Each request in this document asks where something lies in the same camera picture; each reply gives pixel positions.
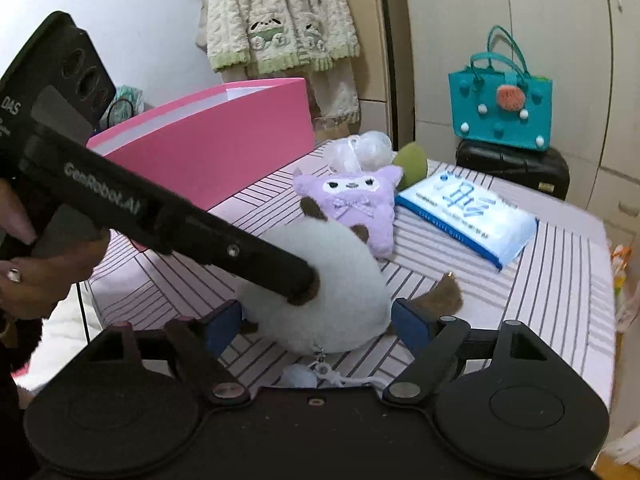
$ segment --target package of wet wipes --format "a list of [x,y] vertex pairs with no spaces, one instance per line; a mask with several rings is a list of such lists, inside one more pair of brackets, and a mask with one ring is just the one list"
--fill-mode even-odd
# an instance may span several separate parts
[[536,233],[538,221],[495,193],[443,171],[396,196],[404,206],[502,268]]

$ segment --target black suitcase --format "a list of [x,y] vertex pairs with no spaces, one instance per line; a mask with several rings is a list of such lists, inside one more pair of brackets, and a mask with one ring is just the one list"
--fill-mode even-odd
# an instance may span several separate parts
[[558,150],[553,148],[534,152],[479,140],[463,140],[456,150],[456,164],[560,200],[566,198],[569,189],[569,167]]

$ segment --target teal handbag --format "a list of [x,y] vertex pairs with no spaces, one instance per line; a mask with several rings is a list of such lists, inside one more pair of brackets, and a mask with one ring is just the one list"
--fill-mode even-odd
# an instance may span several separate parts
[[[502,31],[511,42],[521,67],[491,51],[496,30]],[[487,60],[487,67],[477,67],[476,62],[480,60]],[[494,61],[511,71],[496,70]],[[551,139],[552,88],[551,79],[529,73],[515,40],[495,25],[489,31],[486,52],[473,54],[469,66],[449,74],[453,131],[463,139],[545,151]]]

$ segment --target yellow label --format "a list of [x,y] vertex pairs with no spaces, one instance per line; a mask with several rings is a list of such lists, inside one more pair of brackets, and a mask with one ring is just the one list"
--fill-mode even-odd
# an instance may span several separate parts
[[540,182],[538,183],[538,189],[540,191],[545,191],[547,193],[553,193],[556,186],[553,184],[549,184],[548,182]]

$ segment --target pink storage box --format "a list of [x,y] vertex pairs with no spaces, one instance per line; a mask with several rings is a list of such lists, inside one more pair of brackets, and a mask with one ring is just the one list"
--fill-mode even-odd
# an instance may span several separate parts
[[208,210],[313,150],[305,80],[221,84],[124,121],[87,146]]

